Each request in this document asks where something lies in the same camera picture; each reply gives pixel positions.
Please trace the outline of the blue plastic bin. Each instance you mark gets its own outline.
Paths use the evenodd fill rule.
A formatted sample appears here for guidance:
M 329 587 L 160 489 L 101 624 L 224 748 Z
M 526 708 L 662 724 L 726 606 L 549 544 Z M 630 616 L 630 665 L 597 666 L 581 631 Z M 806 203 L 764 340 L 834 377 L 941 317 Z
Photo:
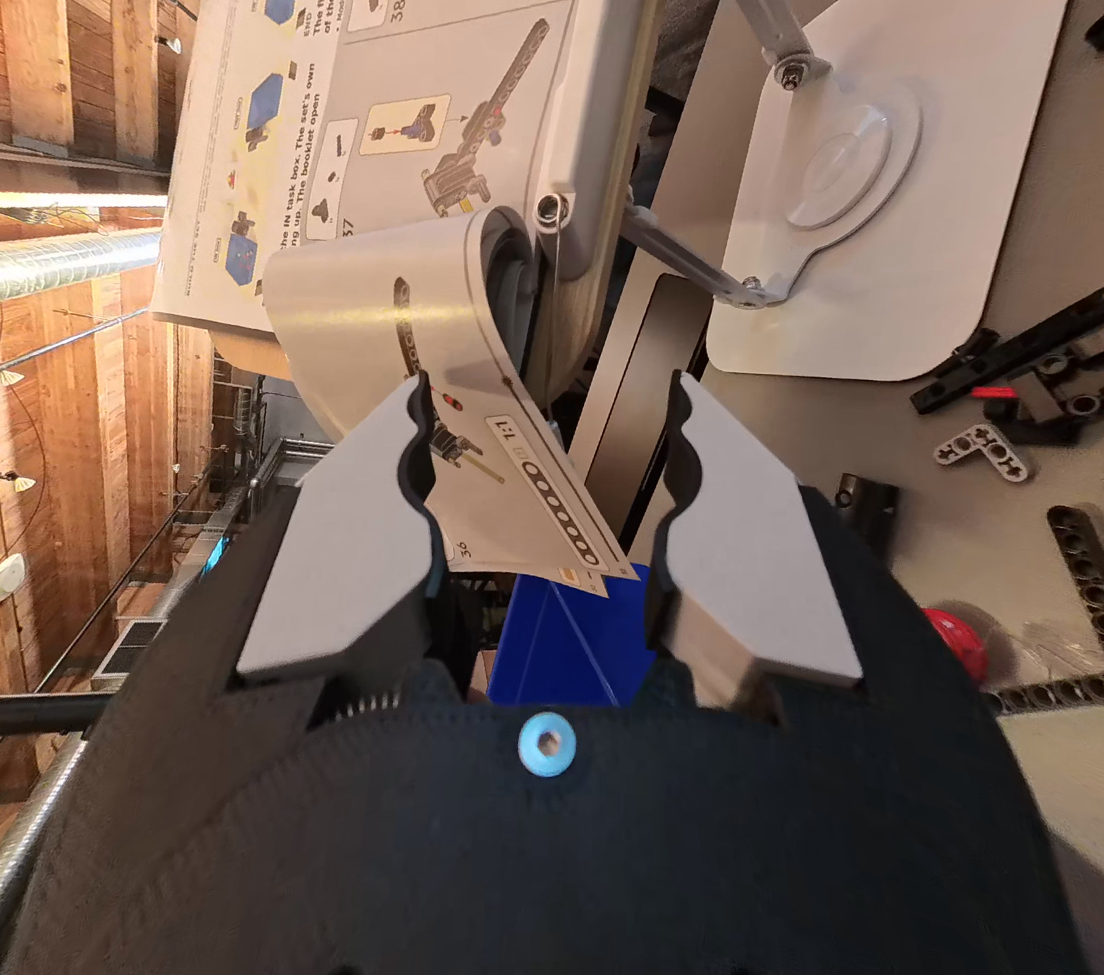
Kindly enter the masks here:
M 607 596 L 519 575 L 493 656 L 497 706 L 626 707 L 656 654 L 645 642 L 647 566 L 611 579 Z

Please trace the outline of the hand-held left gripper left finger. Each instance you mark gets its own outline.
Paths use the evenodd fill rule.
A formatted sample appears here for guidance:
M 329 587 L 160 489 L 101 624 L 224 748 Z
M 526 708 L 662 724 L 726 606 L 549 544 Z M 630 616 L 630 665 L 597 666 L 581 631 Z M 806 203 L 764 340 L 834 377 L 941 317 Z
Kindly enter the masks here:
M 304 478 L 236 670 L 396 682 L 432 644 L 447 563 L 426 506 L 436 474 L 429 379 L 411 377 Z

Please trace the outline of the ceiling light strip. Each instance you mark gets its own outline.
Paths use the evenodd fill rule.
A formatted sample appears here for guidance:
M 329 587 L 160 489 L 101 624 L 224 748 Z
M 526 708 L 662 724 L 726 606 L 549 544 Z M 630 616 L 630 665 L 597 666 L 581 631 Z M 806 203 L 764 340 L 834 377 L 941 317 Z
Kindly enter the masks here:
M 169 204 L 169 197 L 118 193 L 42 193 L 42 191 L 2 191 L 1 209 L 67 211 L 104 208 L 159 209 Z

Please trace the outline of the red wheel rim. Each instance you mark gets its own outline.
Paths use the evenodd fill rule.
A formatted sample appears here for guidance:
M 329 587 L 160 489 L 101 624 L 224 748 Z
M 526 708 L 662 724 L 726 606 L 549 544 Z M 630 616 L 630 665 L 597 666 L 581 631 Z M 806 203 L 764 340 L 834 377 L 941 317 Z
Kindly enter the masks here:
M 922 611 L 973 682 L 978 687 L 984 686 L 989 677 L 990 658 L 986 643 L 978 630 L 951 611 L 937 608 Z

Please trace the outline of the black metal bar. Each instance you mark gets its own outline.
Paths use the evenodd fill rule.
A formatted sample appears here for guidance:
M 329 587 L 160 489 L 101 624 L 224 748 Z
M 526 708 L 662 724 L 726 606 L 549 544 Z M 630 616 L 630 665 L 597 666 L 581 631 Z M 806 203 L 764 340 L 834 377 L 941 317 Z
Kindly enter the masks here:
M 1 736 L 86 734 L 114 698 L 114 692 L 3 695 Z

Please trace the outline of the white booklet stand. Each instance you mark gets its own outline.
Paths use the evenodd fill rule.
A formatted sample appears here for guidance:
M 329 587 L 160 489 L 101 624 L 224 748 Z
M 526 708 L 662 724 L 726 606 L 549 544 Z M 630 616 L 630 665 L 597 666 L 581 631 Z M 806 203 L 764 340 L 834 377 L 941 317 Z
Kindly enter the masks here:
M 973 331 L 989 292 L 1065 13 L 1011 0 L 967 38 L 964 6 L 884 20 L 822 59 L 786 0 L 722 0 L 737 47 L 705 52 L 712 125 L 683 129 L 722 256 L 690 255 L 624 209 L 630 125 L 662 0 L 572 0 L 523 212 L 582 278 L 622 225 L 716 295 L 714 365 L 749 375 L 901 380 Z

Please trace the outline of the metal air duct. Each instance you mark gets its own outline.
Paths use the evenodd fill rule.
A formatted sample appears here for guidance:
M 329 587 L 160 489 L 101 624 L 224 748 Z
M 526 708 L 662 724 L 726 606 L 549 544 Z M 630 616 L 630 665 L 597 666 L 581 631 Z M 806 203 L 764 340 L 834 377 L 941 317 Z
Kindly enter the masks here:
M 125 230 L 1 243 L 1 301 L 157 264 L 161 230 Z

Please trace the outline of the metal pipe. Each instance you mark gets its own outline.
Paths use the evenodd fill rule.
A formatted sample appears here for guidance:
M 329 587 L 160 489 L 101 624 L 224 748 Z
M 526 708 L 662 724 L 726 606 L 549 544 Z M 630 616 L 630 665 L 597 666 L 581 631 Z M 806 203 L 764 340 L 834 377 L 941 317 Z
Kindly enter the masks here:
M 26 888 L 47 823 L 87 748 L 83 734 L 68 734 L 39 778 L 1 841 L 1 923 L 7 924 Z

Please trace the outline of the instruction booklet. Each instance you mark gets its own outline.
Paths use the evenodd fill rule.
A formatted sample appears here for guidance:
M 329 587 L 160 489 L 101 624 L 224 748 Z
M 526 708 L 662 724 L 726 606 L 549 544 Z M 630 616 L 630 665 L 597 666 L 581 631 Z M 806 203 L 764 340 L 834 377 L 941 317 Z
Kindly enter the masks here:
M 628 200 L 655 0 L 201 0 L 155 290 L 332 443 L 426 373 L 456 572 L 635 580 L 539 416 L 542 271 L 596 274 Z

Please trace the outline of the light grey L-shaped liftarm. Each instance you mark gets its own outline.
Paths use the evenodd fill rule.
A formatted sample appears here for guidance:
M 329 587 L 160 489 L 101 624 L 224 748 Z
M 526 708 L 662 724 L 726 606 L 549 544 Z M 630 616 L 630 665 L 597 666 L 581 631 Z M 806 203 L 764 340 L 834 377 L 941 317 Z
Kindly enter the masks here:
M 1005 434 L 988 423 L 974 424 L 938 444 L 933 451 L 934 462 L 942 467 L 959 464 L 974 456 L 983 458 L 1005 483 L 1027 484 L 1034 476 L 1034 469 L 1013 449 Z

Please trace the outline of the black frame subassembly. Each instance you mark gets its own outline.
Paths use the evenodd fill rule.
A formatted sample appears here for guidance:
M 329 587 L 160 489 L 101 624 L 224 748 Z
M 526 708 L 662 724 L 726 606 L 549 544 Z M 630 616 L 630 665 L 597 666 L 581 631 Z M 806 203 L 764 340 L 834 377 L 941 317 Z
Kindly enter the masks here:
M 1103 290 L 1020 333 L 978 327 L 910 395 L 919 416 L 960 401 L 1013 445 L 1076 445 L 1102 421 Z

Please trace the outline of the dark grey connector piece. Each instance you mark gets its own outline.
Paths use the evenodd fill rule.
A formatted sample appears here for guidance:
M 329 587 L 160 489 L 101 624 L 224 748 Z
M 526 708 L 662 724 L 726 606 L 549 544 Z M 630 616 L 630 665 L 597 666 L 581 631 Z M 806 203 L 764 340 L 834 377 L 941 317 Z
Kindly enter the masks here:
M 835 487 L 835 510 L 883 561 L 890 558 L 900 501 L 898 486 L 856 474 L 843 473 Z

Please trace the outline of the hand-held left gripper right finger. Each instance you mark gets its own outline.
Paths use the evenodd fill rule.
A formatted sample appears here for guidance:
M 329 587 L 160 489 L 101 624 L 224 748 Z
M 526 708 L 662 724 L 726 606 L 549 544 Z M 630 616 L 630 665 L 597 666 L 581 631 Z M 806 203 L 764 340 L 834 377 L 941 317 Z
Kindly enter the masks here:
M 859 657 L 797 477 L 684 371 L 671 375 L 645 639 L 696 692 L 766 675 L 850 688 Z

